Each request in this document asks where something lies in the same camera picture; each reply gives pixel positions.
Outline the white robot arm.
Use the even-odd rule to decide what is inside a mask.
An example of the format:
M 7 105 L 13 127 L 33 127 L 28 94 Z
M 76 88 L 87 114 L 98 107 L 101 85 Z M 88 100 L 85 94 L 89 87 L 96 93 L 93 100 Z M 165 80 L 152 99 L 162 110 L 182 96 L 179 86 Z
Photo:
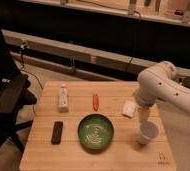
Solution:
M 135 101 L 141 107 L 151 107 L 160 98 L 190 116 L 190 89 L 175 82 L 176 76 L 176 67 L 168 61 L 144 69 L 137 77 Z

